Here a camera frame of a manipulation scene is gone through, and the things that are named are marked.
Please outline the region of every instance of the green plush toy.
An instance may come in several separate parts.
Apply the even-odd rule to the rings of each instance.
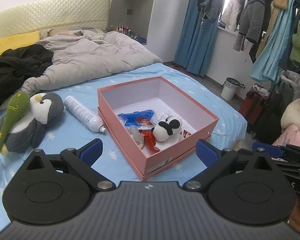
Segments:
[[[16,93],[9,101],[5,119],[2,128],[0,129],[0,151],[4,143],[4,139],[14,126],[14,124],[27,111],[30,104],[30,96],[26,92]]]

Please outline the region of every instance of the pink cushion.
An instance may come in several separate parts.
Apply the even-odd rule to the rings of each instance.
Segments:
[[[286,146],[287,144],[300,147],[300,129],[294,124],[289,125],[272,145]]]

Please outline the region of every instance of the white spray can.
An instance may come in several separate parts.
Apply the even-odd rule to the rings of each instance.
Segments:
[[[89,130],[93,132],[106,132],[106,127],[100,116],[81,104],[73,96],[66,97],[64,105]]]

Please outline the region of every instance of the blue gripper pad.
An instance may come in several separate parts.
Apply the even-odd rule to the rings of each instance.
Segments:
[[[207,166],[211,166],[220,158],[221,151],[206,140],[200,139],[195,145],[195,151],[199,159]]]
[[[102,151],[103,143],[102,140],[98,138],[94,139],[90,143],[77,150],[77,152],[79,152],[79,159],[82,160],[84,163],[88,164],[90,167],[101,156]]]
[[[280,158],[283,156],[282,150],[273,145],[265,144],[265,143],[260,143],[260,142],[255,142],[252,144],[252,150],[256,151],[257,148],[264,148],[266,152],[270,155],[272,158]]]

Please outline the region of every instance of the red packet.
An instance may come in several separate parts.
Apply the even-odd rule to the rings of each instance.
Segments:
[[[155,146],[156,142],[151,130],[139,130],[139,132],[145,135],[145,144],[148,146],[150,151],[153,153],[160,152],[160,150]]]
[[[153,125],[153,123],[151,123],[150,120],[145,117],[136,118],[135,121],[141,125]]]

